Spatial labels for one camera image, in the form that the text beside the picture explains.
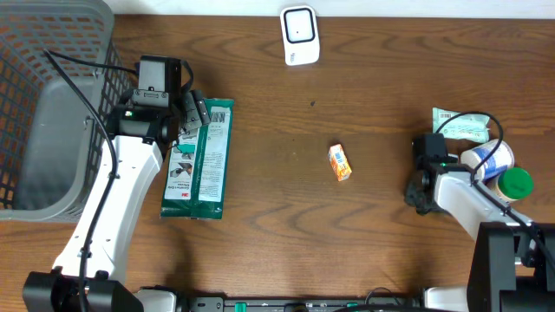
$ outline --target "small orange package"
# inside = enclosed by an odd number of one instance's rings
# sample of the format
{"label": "small orange package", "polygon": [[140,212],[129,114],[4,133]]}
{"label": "small orange package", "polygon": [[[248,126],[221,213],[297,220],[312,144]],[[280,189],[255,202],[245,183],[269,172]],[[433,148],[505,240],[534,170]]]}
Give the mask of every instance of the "small orange package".
{"label": "small orange package", "polygon": [[345,157],[341,144],[330,147],[328,157],[330,158],[331,168],[333,168],[333,171],[336,173],[337,180],[343,181],[348,179],[352,171],[350,170],[349,162],[347,161],[347,157]]}

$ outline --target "barcode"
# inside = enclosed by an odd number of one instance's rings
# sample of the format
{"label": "barcode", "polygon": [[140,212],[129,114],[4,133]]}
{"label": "barcode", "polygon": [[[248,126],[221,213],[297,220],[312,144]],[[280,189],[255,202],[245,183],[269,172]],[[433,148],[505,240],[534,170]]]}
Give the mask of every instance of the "barcode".
{"label": "barcode", "polygon": [[341,157],[341,153],[336,153],[337,164],[341,164],[343,162],[343,158]]}
{"label": "barcode", "polygon": [[225,112],[212,113],[212,122],[225,122]]}

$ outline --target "white device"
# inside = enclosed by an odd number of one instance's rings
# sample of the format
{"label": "white device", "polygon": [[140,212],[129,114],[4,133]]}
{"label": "white device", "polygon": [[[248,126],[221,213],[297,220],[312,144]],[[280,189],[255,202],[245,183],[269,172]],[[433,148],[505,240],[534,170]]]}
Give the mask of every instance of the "white device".
{"label": "white device", "polygon": [[316,12],[308,5],[285,8],[279,15],[284,37],[285,63],[310,64],[320,57]]}

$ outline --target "wire mesh basket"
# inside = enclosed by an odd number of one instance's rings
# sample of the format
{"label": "wire mesh basket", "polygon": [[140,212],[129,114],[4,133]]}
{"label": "wire mesh basket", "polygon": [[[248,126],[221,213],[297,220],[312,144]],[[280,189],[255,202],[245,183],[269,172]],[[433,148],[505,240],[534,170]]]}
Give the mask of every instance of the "wire mesh basket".
{"label": "wire mesh basket", "polygon": [[[101,135],[43,55],[120,65],[102,0],[0,0],[0,220],[76,222],[95,181]],[[106,120],[130,81],[57,59]]]}

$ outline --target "green package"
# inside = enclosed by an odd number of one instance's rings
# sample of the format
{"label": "green package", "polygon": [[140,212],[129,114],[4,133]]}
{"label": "green package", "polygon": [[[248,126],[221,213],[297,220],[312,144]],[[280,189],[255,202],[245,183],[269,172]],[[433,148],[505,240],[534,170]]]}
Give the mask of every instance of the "green package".
{"label": "green package", "polygon": [[222,218],[233,102],[205,99],[211,123],[173,143],[161,217]]}

